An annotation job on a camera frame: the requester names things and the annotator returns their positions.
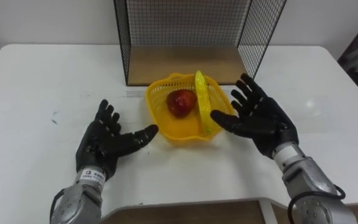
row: red apple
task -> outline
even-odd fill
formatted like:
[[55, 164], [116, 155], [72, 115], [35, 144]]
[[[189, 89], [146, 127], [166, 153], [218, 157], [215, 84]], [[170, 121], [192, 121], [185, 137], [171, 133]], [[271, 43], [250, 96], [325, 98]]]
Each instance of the red apple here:
[[169, 111], [177, 118], [189, 115], [197, 102], [197, 96], [191, 90], [176, 90], [167, 96]]

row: floor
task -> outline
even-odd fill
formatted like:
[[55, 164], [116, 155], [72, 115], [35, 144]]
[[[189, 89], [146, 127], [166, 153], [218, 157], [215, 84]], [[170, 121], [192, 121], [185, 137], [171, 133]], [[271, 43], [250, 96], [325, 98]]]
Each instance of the floor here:
[[[358, 220], [358, 206], [350, 207]], [[273, 206], [278, 224], [288, 224], [287, 211]], [[259, 203], [226, 202], [121, 210], [103, 224], [264, 224]]]

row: metal forearm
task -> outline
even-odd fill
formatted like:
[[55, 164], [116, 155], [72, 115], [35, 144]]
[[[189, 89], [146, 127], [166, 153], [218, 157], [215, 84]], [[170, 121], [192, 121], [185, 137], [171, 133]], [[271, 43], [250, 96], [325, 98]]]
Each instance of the metal forearm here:
[[[278, 146], [273, 158], [283, 172], [283, 181], [291, 198], [304, 192], [327, 192], [337, 195], [335, 185], [317, 163], [306, 157], [293, 142]], [[303, 223], [357, 223], [354, 214], [341, 200], [324, 196], [306, 196], [296, 203]]]
[[64, 189], [55, 207], [51, 224], [97, 224], [101, 219], [101, 192], [106, 176], [99, 167], [85, 167], [77, 173], [74, 184]]

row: white table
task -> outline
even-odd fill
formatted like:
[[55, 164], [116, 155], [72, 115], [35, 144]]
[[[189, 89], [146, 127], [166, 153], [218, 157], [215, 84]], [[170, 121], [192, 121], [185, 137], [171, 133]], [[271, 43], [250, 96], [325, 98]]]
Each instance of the white table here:
[[[358, 88], [321, 47], [269, 47], [256, 78], [296, 124], [301, 148], [358, 203]], [[231, 86], [225, 86], [227, 92]], [[48, 223], [75, 178], [75, 152], [105, 98], [123, 131], [151, 123], [144, 87], [126, 87], [115, 45], [8, 45], [0, 51], [0, 224]], [[103, 215], [125, 207], [290, 198], [273, 161], [221, 132], [210, 147], [172, 149], [158, 135], [120, 159]]]

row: robotic hand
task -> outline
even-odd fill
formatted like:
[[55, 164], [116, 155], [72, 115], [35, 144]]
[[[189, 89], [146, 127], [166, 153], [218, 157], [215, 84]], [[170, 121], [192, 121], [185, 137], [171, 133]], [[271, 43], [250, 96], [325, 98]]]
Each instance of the robotic hand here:
[[103, 185], [115, 174], [118, 159], [140, 150], [158, 133], [153, 124], [135, 133], [120, 134], [119, 114], [113, 111], [107, 100], [100, 103], [75, 155], [75, 182], [56, 194], [50, 223], [99, 223]]
[[291, 197], [290, 223], [294, 223], [295, 204], [303, 223], [357, 223], [354, 214], [341, 202], [344, 191], [298, 147], [296, 127], [277, 102], [245, 74], [236, 82], [236, 87], [243, 93], [231, 92], [237, 100], [231, 104], [238, 117], [217, 110], [211, 112], [211, 117], [226, 131], [251, 138], [261, 154], [275, 160]]

